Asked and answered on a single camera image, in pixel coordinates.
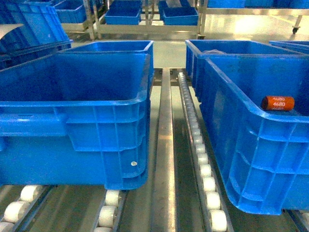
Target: white roller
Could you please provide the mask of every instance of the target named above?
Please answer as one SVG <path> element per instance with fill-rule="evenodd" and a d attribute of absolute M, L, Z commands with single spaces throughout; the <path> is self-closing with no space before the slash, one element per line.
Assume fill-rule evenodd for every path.
<path fill-rule="evenodd" d="M 204 177 L 203 178 L 203 187 L 205 192 L 213 192 L 216 191 L 216 182 L 214 178 L 211 177 Z"/>
<path fill-rule="evenodd" d="M 227 221 L 223 210 L 211 210 L 210 219 L 213 232 L 225 232 L 227 230 Z"/>
<path fill-rule="evenodd" d="M 197 162 L 199 165 L 208 164 L 208 155 L 206 153 L 198 153 Z"/>
<path fill-rule="evenodd" d="M 116 206 L 111 205 L 103 206 L 101 208 L 100 215 L 98 218 L 99 226 L 112 228 L 116 214 L 117 214 Z"/>
<path fill-rule="evenodd" d="M 195 112 L 194 111 L 191 111 L 191 112 L 188 112 L 188 117 L 195 117 Z"/>
<path fill-rule="evenodd" d="M 220 209 L 221 201 L 218 192 L 206 192 L 207 208 Z"/>
<path fill-rule="evenodd" d="M 202 164 L 199 168 L 201 177 L 211 177 L 211 166 L 209 164 Z"/>
<path fill-rule="evenodd" d="M 195 117 L 195 116 L 190 116 L 190 117 L 189 117 L 189 121 L 190 121 L 190 122 L 197 122 L 197 117 Z"/>
<path fill-rule="evenodd" d="M 193 136 L 193 143 L 194 144 L 201 144 L 201 143 L 203 143 L 203 137 L 201 135 Z"/>
<path fill-rule="evenodd" d="M 119 190 L 107 190 L 105 196 L 105 204 L 118 207 L 120 198 Z"/>
<path fill-rule="evenodd" d="M 309 213 L 304 213 L 303 217 L 307 221 L 307 223 L 309 223 Z"/>
<path fill-rule="evenodd" d="M 205 148 L 204 144 L 196 144 L 195 150 L 196 150 L 196 153 L 205 153 L 206 152 L 206 148 Z"/>
<path fill-rule="evenodd" d="M 195 128 L 195 129 L 191 129 L 191 133 L 192 135 L 200 135 L 201 134 L 201 130 L 199 128 Z"/>
<path fill-rule="evenodd" d="M 96 227 L 93 232 L 111 232 L 111 228 L 107 227 Z"/>
<path fill-rule="evenodd" d="M 190 124 L 191 129 L 196 129 L 198 128 L 198 123 L 197 122 L 193 122 Z"/>
<path fill-rule="evenodd" d="M 30 206 L 29 202 L 12 202 L 6 207 L 4 212 L 4 220 L 7 222 L 16 223 L 23 217 L 25 211 Z"/>
<path fill-rule="evenodd" d="M 193 104 L 191 102 L 186 104 L 187 107 L 193 107 Z"/>
<path fill-rule="evenodd" d="M 31 203 L 42 190 L 42 185 L 27 185 L 20 193 L 20 200 Z"/>
<path fill-rule="evenodd" d="M 0 232 L 12 232 L 13 227 L 14 227 L 13 223 L 0 222 Z"/>

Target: metal rail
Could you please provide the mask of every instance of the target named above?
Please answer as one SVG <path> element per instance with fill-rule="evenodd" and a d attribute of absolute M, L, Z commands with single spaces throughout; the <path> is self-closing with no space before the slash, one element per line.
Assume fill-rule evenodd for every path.
<path fill-rule="evenodd" d="M 152 206 L 152 232 L 176 232 L 177 203 L 169 68 L 163 69 Z"/>
<path fill-rule="evenodd" d="M 286 210 L 300 232 L 309 232 L 309 223 L 298 210 Z"/>

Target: stacked blue crate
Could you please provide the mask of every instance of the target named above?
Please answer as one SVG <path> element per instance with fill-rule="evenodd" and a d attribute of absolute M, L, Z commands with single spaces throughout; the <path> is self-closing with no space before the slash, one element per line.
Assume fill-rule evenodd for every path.
<path fill-rule="evenodd" d="M 200 108 L 231 203 L 252 214 L 309 210 L 308 56 L 212 56 L 205 73 Z M 264 111 L 267 95 L 291 96 L 295 108 Z"/>
<path fill-rule="evenodd" d="M 58 53 L 0 71 L 0 185 L 144 184 L 149 62 Z"/>
<path fill-rule="evenodd" d="M 23 24 L 0 40 L 2 53 L 69 40 L 53 7 L 4 2 L 0 24 Z"/>

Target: crate rim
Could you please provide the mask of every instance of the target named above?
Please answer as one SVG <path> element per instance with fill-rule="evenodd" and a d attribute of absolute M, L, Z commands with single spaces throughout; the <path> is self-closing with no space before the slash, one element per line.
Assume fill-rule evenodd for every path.
<path fill-rule="evenodd" d="M 147 44 L 147 46 L 143 49 L 143 50 L 132 50 L 132 51 L 128 51 L 128 50 L 121 50 L 121 51 L 73 51 L 75 48 L 77 47 L 72 47 L 72 48 L 67 48 L 64 50 L 59 51 L 60 53 L 65 52 L 65 53 L 118 53 L 118 52 L 126 52 L 126 53 L 132 53 L 132 52 L 143 52 L 143 51 L 147 51 L 153 44 L 154 41 L 153 40 L 126 40 L 126 41 L 98 41 L 98 42 L 92 42 L 92 43 L 87 43 L 85 45 L 81 45 L 81 46 L 88 46 L 91 44 L 98 44 L 98 43 L 140 43 L 140 42 L 149 42 Z"/>
<path fill-rule="evenodd" d="M 183 17 L 195 17 L 195 16 L 198 16 L 198 12 L 197 10 L 195 9 L 195 7 L 188 7 L 188 6 L 182 6 L 182 7 L 167 7 L 168 9 L 171 9 L 171 8 L 190 8 L 190 9 L 194 9 L 196 14 L 192 14 L 192 15 L 182 15 L 182 16 L 166 16 L 165 15 L 165 9 L 163 10 L 163 17 L 165 18 L 183 18 Z"/>
<path fill-rule="evenodd" d="M 204 58 L 204 57 L 208 57 L 208 56 L 213 56 L 214 54 L 203 54 L 193 43 L 192 41 L 203 41 L 203 40 L 185 40 L 185 44 L 191 48 L 192 52 L 194 53 L 194 55 L 198 56 L 199 58 Z M 207 42 L 230 42 L 231 40 L 205 40 Z M 240 41 L 240 42 L 251 42 L 251 43 L 255 43 L 255 44 L 262 44 L 262 45 L 265 45 L 265 46 L 268 46 L 268 47 L 274 47 L 270 44 L 266 44 L 266 43 L 260 43 L 260 42 L 257 42 L 257 41 L 252 41 L 252 40 L 232 40 L 232 41 Z M 292 52 L 294 54 L 222 54 L 224 56 L 246 56 L 246 57 L 249 57 L 249 56 L 308 56 L 307 54 L 304 54 L 304 53 L 301 53 L 301 52 L 296 52 L 296 51 L 293 51 L 293 50 L 290 50 L 290 49 L 286 49 L 286 48 L 282 48 L 282 47 L 276 47 L 280 50 L 284 50 L 284 51 L 287 51 L 287 52 Z"/>
<path fill-rule="evenodd" d="M 61 3 L 65 2 L 65 1 L 68 1 L 68 0 L 63 0 L 59 3 L 57 3 L 56 5 L 52 6 L 52 7 L 56 7 L 56 6 L 60 5 Z M 56 11 L 66 11 L 66 12 L 71 11 L 71 12 L 73 12 L 73 11 L 77 11 L 77 10 L 81 9 L 82 7 L 84 7 L 84 5 L 81 3 L 81 5 L 79 7 L 77 7 L 76 9 L 56 9 L 55 8 L 55 10 Z"/>
<path fill-rule="evenodd" d="M 308 45 L 299 44 L 297 42 L 308 42 Z M 294 47 L 294 48 L 301 48 L 301 49 L 309 50 L 309 41 L 305 41 L 305 40 L 292 40 L 292 41 L 284 41 L 284 40 L 272 41 L 271 40 L 271 41 L 269 41 L 269 43 L 273 46 L 284 45 L 284 46 L 288 46 L 288 47 Z"/>
<path fill-rule="evenodd" d="M 18 64 L 3 70 L 0 70 L 0 75 L 2 72 L 8 72 L 17 66 L 22 66 L 25 64 L 30 64 L 37 62 L 41 59 L 47 59 L 57 54 L 47 55 L 38 59 L 34 59 L 22 64 Z M 145 63 L 150 60 L 150 55 L 148 54 L 134 54 L 135 56 L 144 56 Z M 69 106 L 119 106 L 119 105 L 133 105 L 143 102 L 148 97 L 148 75 L 143 74 L 141 78 L 140 89 L 137 92 L 135 98 L 128 100 L 110 100 L 110 101 L 0 101 L 0 107 L 69 107 Z"/>
<path fill-rule="evenodd" d="M 218 73 L 220 78 L 227 84 L 228 88 L 239 98 L 247 110 L 252 114 L 266 120 L 291 123 L 309 123 L 309 116 L 283 116 L 274 115 L 260 109 L 212 60 L 206 58 L 206 62 Z"/>
<path fill-rule="evenodd" d="M 52 47 L 58 47 L 58 46 L 62 46 L 62 45 L 71 44 L 72 42 L 73 42 L 73 40 L 65 40 L 65 41 L 56 42 L 56 43 L 48 43 L 48 44 L 43 44 L 43 45 L 39 45 L 39 46 L 28 47 L 28 48 L 12 51 L 12 52 L 9 52 L 8 54 L 11 55 L 11 56 L 12 55 L 20 56 L 20 55 L 33 53 L 33 52 L 38 52 L 38 51 L 41 51 L 42 49 L 48 49 L 48 48 L 52 48 Z"/>

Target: caster wheel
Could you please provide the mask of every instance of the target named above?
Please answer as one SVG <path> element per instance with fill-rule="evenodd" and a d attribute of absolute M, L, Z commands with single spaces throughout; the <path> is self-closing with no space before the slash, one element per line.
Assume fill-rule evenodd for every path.
<path fill-rule="evenodd" d="M 293 34 L 295 35 L 298 32 L 299 28 L 293 28 Z"/>

